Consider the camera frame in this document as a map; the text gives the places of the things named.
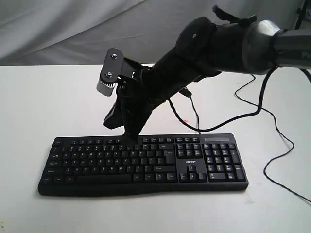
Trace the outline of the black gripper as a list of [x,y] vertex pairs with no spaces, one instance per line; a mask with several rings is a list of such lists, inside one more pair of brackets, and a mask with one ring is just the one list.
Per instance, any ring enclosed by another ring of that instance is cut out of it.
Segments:
[[128,58],[118,60],[117,98],[104,118],[107,128],[123,127],[123,136],[136,141],[155,109],[185,87],[185,63],[163,57],[152,67]]

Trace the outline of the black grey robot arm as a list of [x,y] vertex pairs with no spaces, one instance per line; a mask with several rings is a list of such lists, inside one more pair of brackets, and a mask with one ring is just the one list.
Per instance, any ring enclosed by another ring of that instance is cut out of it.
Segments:
[[237,18],[218,6],[213,12],[223,25],[195,19],[151,67],[125,58],[118,49],[107,51],[97,90],[105,96],[115,92],[117,99],[104,118],[105,127],[124,127],[124,137],[135,140],[155,108],[190,83],[222,72],[269,77],[279,67],[310,69],[309,30],[281,29],[256,16]]

